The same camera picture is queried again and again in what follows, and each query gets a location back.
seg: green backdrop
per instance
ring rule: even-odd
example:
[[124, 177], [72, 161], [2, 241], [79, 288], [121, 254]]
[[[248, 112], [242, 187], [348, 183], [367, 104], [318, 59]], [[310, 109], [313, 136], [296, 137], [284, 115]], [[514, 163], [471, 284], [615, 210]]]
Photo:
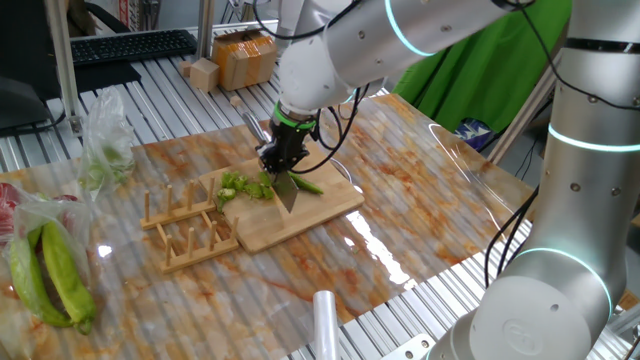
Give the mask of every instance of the green backdrop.
[[[527, 14], [549, 51], [571, 0], [538, 0]], [[410, 67], [393, 90], [449, 131], [474, 118], [499, 132], [511, 123], [545, 68], [546, 57], [520, 12]]]

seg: cutting board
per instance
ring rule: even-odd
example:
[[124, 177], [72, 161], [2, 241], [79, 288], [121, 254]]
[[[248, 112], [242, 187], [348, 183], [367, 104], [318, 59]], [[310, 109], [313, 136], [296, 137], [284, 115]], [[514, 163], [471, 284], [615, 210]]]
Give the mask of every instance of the cutting board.
[[[315, 143], [307, 143], [307, 149], [309, 156], [302, 159], [295, 169], [308, 169], [326, 156]], [[206, 189], [209, 179], [215, 177], [214, 193], [217, 193], [225, 171], [238, 171], [257, 182], [257, 174], [261, 170], [258, 158], [255, 158], [202, 175], [199, 180]], [[302, 178], [318, 185], [324, 194], [299, 191], [291, 213], [287, 212], [277, 196], [272, 200], [249, 199], [247, 194], [239, 193], [235, 199], [224, 204], [227, 224], [236, 216], [239, 218], [238, 240], [247, 252], [253, 254], [274, 246], [364, 203], [364, 197], [330, 161], [302, 175]]]

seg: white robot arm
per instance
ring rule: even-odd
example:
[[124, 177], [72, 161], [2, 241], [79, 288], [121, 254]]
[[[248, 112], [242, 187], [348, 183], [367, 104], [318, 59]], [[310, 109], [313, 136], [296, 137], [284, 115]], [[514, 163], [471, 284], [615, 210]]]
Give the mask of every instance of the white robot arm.
[[[454, 44], [516, 5], [357, 2], [283, 55], [282, 97], [271, 124], [277, 135], [271, 146], [280, 147], [274, 156], [296, 159], [295, 145], [306, 134], [300, 130], [318, 109]], [[532, 234], [479, 308], [440, 339], [429, 360], [583, 360], [589, 353], [626, 285], [626, 234], [640, 192], [639, 19], [638, 0], [574, 0], [558, 66], [566, 82], [556, 89]], [[282, 150], [283, 139], [293, 152]]]

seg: plastic bag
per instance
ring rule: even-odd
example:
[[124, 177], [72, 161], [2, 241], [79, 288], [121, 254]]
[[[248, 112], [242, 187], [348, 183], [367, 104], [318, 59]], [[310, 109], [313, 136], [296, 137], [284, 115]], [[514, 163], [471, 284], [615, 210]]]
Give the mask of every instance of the plastic bag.
[[133, 127], [125, 119], [122, 98], [115, 87], [98, 96], [84, 126], [78, 184], [95, 200], [125, 183], [135, 166]]
[[0, 247], [13, 239], [13, 213], [16, 206], [38, 201], [40, 198], [15, 187], [11, 184], [0, 183]]
[[[58, 321], [57, 326], [70, 326], [61, 324], [64, 316], [61, 315], [62, 312], [55, 310], [51, 301], [38, 301], [43, 297], [47, 283], [43, 280], [48, 279], [48, 273], [44, 261], [38, 259], [42, 256], [36, 255], [39, 253], [39, 246], [36, 244], [39, 242], [42, 226], [54, 222], [73, 257], [83, 284], [89, 288], [91, 276], [85, 250], [89, 242], [89, 209], [85, 204], [73, 201], [33, 201], [16, 206], [13, 219], [14, 236], [9, 246], [5, 247], [3, 255], [11, 266], [14, 290], [33, 315], [45, 323], [55, 325]], [[35, 271], [39, 267], [41, 276], [32, 275], [34, 266]], [[48, 290], [49, 294], [55, 292], [51, 284]]]

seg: black keyboard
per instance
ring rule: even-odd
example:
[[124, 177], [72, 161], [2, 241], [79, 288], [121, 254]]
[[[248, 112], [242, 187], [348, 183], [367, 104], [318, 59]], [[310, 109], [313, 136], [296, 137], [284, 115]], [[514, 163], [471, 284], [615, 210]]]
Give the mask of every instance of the black keyboard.
[[196, 40], [186, 30], [150, 31], [71, 41], [73, 65], [193, 54]]

